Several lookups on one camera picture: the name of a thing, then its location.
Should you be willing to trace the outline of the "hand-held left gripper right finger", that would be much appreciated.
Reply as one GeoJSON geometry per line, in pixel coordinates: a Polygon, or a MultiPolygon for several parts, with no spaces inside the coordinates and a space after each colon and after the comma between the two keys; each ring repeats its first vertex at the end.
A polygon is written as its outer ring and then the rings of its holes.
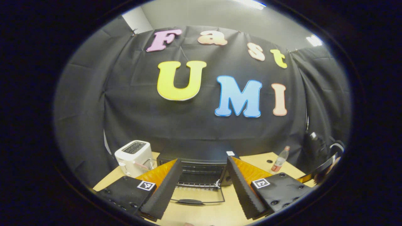
{"type": "Polygon", "coordinates": [[[272,175],[234,156],[226,167],[247,219],[278,212],[313,191],[286,173],[272,175]]]}

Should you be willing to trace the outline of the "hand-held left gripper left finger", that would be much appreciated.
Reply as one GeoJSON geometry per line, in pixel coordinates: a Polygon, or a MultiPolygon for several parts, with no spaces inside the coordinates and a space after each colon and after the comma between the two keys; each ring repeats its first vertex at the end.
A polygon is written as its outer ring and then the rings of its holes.
{"type": "Polygon", "coordinates": [[[175,159],[135,178],[123,176],[96,191],[96,196],[126,216],[156,222],[162,219],[181,174],[181,159],[175,159]]]}

